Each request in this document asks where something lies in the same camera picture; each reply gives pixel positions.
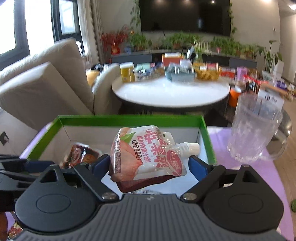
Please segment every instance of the mug handle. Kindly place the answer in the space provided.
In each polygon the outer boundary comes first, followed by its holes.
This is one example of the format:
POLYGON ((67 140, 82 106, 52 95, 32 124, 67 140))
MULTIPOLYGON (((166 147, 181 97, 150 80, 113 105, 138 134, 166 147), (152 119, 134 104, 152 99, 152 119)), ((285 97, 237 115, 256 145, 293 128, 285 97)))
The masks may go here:
POLYGON ((272 160, 278 159, 284 153, 284 151, 287 147, 287 137, 279 129, 275 132, 274 137, 277 138, 281 142, 282 146, 281 146, 281 149, 278 153, 271 154, 269 156, 272 160))

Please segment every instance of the curtain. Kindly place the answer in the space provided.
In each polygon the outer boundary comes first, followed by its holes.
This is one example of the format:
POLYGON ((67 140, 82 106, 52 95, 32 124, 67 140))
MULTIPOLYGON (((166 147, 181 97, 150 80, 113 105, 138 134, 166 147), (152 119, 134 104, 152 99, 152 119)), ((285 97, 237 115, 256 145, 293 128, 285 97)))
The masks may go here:
POLYGON ((88 67, 100 63, 91 10, 91 0, 78 0, 79 25, 88 67))
POLYGON ((103 42, 101 40, 101 35, 103 32, 103 27, 101 23, 101 14, 99 8, 99 0, 91 0, 91 9, 93 15, 93 24, 94 24, 94 32, 95 32, 95 39, 96 39, 96 47, 98 50, 98 55, 101 63, 105 63, 105 52, 103 49, 103 42))

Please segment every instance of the window frame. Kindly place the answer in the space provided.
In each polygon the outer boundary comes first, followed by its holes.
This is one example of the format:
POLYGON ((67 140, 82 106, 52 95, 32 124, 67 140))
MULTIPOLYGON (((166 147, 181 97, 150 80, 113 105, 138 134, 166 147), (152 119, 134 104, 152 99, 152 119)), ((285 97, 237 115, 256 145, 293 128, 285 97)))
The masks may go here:
MULTIPOLYGON (((78 6, 77 0, 67 0, 67 1, 74 2, 78 6)), ((82 36, 81 36, 80 25, 79 25, 78 7, 74 8, 74 21, 75 23, 77 23, 78 32, 73 34, 62 34, 61 19, 60 19, 60 13, 59 13, 59 0, 51 0, 51 8, 52 8, 52 32, 54 35, 54 41, 56 42, 61 39, 74 38, 76 41, 80 42, 81 51, 83 53, 84 46, 82 42, 82 36)))
POLYGON ((25 1, 15 0, 13 16, 16 47, 0 54, 0 71, 30 54, 25 22, 25 1))

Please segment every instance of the open cardboard box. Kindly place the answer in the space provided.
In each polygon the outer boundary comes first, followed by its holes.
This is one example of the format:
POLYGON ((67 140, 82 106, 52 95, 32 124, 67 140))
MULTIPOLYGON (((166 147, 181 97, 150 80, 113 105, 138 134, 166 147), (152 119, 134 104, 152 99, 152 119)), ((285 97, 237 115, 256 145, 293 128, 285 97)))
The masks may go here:
MULTIPOLYGON (((52 160, 56 164, 64 161, 73 142, 80 142, 110 154, 113 140, 121 127, 155 125, 162 132, 172 134, 175 143, 198 142, 201 147, 199 158, 205 163, 216 163, 213 148, 202 116, 186 115, 108 115, 108 116, 59 116, 45 127, 30 143, 22 158, 52 160)), ((164 194, 182 195, 198 181, 188 168, 188 159, 183 160, 187 175, 173 178, 163 184, 147 187, 148 190, 164 194)), ((120 197, 117 184, 108 173, 102 182, 120 197)))

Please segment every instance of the glass mug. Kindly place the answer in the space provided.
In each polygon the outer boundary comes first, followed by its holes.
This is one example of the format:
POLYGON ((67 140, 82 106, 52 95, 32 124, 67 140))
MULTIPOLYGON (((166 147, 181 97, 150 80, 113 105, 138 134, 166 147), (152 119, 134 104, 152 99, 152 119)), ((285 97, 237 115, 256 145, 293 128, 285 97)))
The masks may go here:
POLYGON ((271 102, 252 93, 240 95, 227 145, 231 157, 243 163, 263 158, 263 150, 272 137, 279 137, 282 147, 279 153, 270 155, 275 160, 285 150, 286 137, 278 130, 283 114, 271 102))

